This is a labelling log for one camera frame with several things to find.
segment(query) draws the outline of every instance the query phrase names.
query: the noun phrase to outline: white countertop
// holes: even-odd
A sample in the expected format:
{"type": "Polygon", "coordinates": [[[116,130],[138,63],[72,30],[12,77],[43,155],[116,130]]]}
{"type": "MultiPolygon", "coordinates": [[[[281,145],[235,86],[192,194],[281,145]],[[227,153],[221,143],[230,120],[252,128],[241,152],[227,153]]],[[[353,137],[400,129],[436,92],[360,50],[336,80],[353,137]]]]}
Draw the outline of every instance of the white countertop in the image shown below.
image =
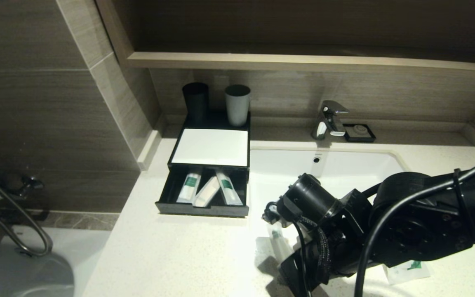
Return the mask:
{"type": "MultiPolygon", "coordinates": [[[[322,150],[391,152],[407,169],[429,175],[475,165],[475,147],[458,133],[377,135],[381,135],[380,143],[340,142],[322,150]]],[[[291,296],[286,287],[268,274],[272,267],[258,268],[260,263],[256,263],[262,250],[251,236],[249,220],[260,218],[159,214],[155,201],[164,187],[168,175],[166,162],[175,141],[162,139],[149,170],[141,173],[84,296],[291,296]]],[[[317,145],[313,141],[252,141],[251,149],[315,150],[317,145]]],[[[365,296],[475,296],[475,246],[429,264],[431,277],[394,286],[388,285],[381,266],[373,267],[367,273],[365,296]]],[[[331,280],[313,295],[351,296],[354,281],[354,277],[331,280]]]]}

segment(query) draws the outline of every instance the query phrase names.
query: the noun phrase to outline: metal hose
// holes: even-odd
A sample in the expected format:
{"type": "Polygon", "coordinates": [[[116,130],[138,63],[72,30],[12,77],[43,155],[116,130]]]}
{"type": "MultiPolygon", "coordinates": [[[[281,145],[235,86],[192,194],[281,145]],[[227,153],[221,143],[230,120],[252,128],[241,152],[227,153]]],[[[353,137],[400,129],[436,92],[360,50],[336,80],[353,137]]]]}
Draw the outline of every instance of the metal hose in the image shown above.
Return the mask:
{"type": "Polygon", "coordinates": [[[52,251],[53,244],[51,237],[45,231],[43,231],[43,229],[36,223],[36,221],[30,216],[30,214],[28,214],[26,210],[19,206],[19,204],[17,204],[16,201],[14,201],[14,199],[12,199],[10,195],[8,195],[2,188],[0,188],[0,196],[5,198],[10,204],[12,204],[17,210],[19,210],[19,212],[21,212],[21,214],[31,224],[31,227],[34,228],[38,235],[40,235],[45,248],[42,251],[37,251],[33,250],[32,248],[29,248],[17,237],[14,231],[12,231],[12,229],[0,219],[0,227],[3,229],[3,231],[5,231],[12,239],[12,241],[15,242],[15,244],[17,244],[17,246],[19,246],[19,248],[21,248],[25,252],[28,252],[29,254],[37,257],[48,255],[52,251]]]}

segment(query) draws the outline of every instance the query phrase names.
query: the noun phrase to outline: white sink basin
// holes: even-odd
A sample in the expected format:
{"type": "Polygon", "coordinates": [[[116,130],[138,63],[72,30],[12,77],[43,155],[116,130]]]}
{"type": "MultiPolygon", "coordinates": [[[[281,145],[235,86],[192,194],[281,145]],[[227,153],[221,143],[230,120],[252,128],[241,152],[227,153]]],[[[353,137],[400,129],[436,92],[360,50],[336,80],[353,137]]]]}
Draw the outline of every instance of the white sink basin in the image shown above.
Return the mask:
{"type": "MultiPolygon", "coordinates": [[[[269,201],[277,201],[302,173],[317,177],[340,199],[353,189],[359,191],[386,177],[403,172],[391,154],[360,152],[252,150],[250,152],[249,223],[258,237],[269,237],[266,223],[258,220],[269,201]]],[[[296,230],[283,229],[284,237],[296,243],[296,230]]]]}

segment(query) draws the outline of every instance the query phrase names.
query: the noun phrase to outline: wooden shelf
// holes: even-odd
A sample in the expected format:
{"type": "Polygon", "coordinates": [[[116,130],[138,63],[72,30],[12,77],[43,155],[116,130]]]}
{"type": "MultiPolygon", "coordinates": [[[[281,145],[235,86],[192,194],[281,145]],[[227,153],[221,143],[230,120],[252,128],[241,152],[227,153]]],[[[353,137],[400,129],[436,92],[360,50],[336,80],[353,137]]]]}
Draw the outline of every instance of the wooden shelf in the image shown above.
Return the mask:
{"type": "Polygon", "coordinates": [[[123,66],[475,76],[475,1],[459,2],[97,0],[123,66]]]}

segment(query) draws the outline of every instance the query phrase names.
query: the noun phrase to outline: soap dish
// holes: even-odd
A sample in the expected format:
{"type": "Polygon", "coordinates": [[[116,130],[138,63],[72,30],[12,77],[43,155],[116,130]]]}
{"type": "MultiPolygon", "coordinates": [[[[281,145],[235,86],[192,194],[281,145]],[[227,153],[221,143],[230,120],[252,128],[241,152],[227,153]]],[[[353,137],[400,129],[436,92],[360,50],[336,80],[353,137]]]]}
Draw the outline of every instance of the soap dish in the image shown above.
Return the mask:
{"type": "Polygon", "coordinates": [[[344,124],[346,133],[343,137],[348,142],[374,142],[376,137],[368,125],[365,124],[344,124]]]}

